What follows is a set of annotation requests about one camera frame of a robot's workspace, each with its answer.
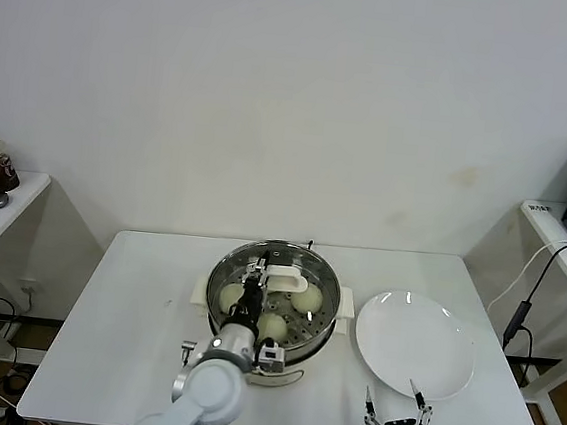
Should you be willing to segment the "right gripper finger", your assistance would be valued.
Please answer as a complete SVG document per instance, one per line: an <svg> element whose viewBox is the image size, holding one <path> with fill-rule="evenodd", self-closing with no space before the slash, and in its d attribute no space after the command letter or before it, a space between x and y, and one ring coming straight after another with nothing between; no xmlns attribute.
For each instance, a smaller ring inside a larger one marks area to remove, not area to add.
<svg viewBox="0 0 567 425"><path fill-rule="evenodd" d="M366 386L366 394L365 394L365 410L366 414L364 416L365 425L383 425L378 418L376 417L376 410L374 407L374 401L372 395L374 391L370 388L370 386Z"/></svg>
<svg viewBox="0 0 567 425"><path fill-rule="evenodd" d="M418 389L415 382L412 379L409 379L409 381L418 409L418 416L416 417L415 425L429 425L433 415L432 407L426 403L423 394Z"/></svg>

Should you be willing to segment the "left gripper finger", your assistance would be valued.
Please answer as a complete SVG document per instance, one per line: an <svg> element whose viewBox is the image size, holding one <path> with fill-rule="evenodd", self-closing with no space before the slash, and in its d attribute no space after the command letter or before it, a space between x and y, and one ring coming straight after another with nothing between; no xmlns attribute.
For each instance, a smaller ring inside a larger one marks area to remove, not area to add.
<svg viewBox="0 0 567 425"><path fill-rule="evenodd" d="M269 258L259 256L255 261L247 265L245 273L245 285L263 287L267 279L267 266Z"/></svg>

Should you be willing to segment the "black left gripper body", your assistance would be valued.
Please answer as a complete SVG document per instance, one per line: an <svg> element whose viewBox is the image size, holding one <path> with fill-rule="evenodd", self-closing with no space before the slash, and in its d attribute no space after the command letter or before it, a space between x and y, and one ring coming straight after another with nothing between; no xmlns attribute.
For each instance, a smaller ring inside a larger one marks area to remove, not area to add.
<svg viewBox="0 0 567 425"><path fill-rule="evenodd" d="M226 323L257 328L264 306L264 291L259 285L243 286L239 300L232 305Z"/></svg>

